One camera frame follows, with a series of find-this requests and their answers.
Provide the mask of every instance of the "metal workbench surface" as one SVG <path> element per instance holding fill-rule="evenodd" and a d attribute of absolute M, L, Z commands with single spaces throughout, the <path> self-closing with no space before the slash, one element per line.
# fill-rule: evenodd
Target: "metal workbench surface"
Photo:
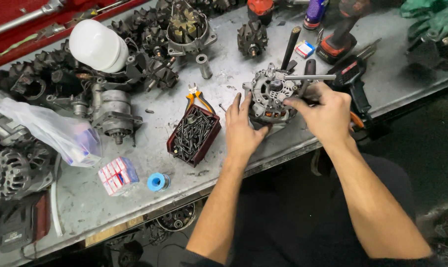
<path fill-rule="evenodd" d="M 143 7 L 154 5 L 155 1 L 151 1 Z M 131 13 L 132 11 L 128 11 L 112 20 L 122 19 Z M 103 160 L 96 166 L 77 168 L 62 164 L 62 177 L 58 181 L 58 208 L 65 234 L 58 237 L 52 228 L 46 237 L 37 242 L 36 248 L 33 245 L 26 246 L 25 255 L 34 257 L 36 254 L 36 257 L 41 257 L 213 186 L 226 156 L 225 117 L 218 104 L 229 106 L 235 94 L 243 92 L 242 83 L 251 81 L 254 73 L 266 69 L 268 63 L 273 62 L 276 66 L 281 64 L 291 29 L 301 26 L 303 18 L 304 12 L 274 13 L 273 22 L 267 29 L 267 50 L 256 59 L 242 57 L 237 49 L 237 30 L 248 21 L 246 7 L 210 19 L 209 23 L 217 33 L 218 40 L 204 53 L 210 60 L 213 77 L 204 80 L 195 56 L 189 55 L 179 58 L 174 65 L 180 76 L 175 88 L 168 91 L 153 89 L 150 93 L 134 95 L 133 113 L 142 116 L 144 120 L 143 126 L 136 133 L 137 147 L 132 148 L 130 137 L 120 146 L 115 145 L 113 139 L 103 137 Z M 286 24 L 277 26 L 282 21 Z M 448 87 L 448 72 L 434 71 L 414 75 L 406 68 L 404 52 L 407 48 L 407 28 L 413 22 L 401 18 L 399 11 L 392 9 L 362 18 L 351 31 L 358 40 L 355 49 L 382 38 L 378 50 L 369 58 L 368 70 L 363 76 L 373 116 Z M 104 21 L 106 25 L 109 23 L 110 20 Z M 314 44 L 316 34 L 302 31 L 299 39 Z M 305 60 L 296 53 L 292 58 L 298 61 L 295 72 L 301 74 Z M 317 61 L 318 74 L 326 73 L 331 67 L 315 55 L 311 58 Z M 205 94 L 221 117 L 223 126 L 206 157 L 196 168 L 174 159 L 166 150 L 166 141 L 185 112 L 187 85 L 192 83 L 196 83 Z M 155 113 L 145 113 L 145 109 Z M 316 138 L 305 131 L 300 115 L 297 116 L 285 129 L 263 141 L 249 162 L 250 173 L 272 167 L 319 146 Z M 99 182 L 97 171 L 118 156 L 132 161 L 141 181 L 124 195 L 109 197 Z M 156 172 L 167 173 L 171 177 L 171 185 L 167 191 L 148 190 L 146 179 Z M 0 253 L 0 266 L 17 266 L 26 261 L 21 258 L 19 251 Z"/>

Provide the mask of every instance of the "solder wire spool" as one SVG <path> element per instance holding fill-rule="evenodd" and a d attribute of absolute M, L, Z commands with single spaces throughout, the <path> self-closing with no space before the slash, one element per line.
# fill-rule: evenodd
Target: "solder wire spool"
<path fill-rule="evenodd" d="M 168 189 L 170 185 L 170 178 L 167 174 L 153 173 L 148 177 L 148 189 L 154 192 L 162 192 Z"/>

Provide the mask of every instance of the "pliers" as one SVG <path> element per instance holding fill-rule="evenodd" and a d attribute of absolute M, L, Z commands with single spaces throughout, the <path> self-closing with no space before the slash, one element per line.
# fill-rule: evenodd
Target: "pliers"
<path fill-rule="evenodd" d="M 188 99 L 188 104 L 186 105 L 186 110 L 193 104 L 194 99 L 197 98 L 203 105 L 206 107 L 207 110 L 209 110 L 212 114 L 216 114 L 214 111 L 214 108 L 209 104 L 206 99 L 204 99 L 203 92 L 197 90 L 196 84 L 194 86 L 188 85 L 189 94 L 186 96 Z"/>

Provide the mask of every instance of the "green cloth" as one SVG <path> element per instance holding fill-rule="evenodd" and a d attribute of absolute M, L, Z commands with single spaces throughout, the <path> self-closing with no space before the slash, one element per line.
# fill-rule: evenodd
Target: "green cloth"
<path fill-rule="evenodd" d="M 441 40 L 448 34 L 448 0 L 407 0 L 400 13 L 404 18 L 417 18 L 408 29 L 408 39 L 428 33 L 434 40 Z"/>

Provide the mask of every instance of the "spray can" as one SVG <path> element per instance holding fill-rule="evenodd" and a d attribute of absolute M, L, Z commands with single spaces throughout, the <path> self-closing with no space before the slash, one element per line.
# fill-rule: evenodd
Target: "spray can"
<path fill-rule="evenodd" d="M 306 10 L 305 20 L 303 21 L 303 28 L 305 30 L 313 31 L 319 26 L 328 3 L 329 0 L 310 0 L 310 4 Z"/>

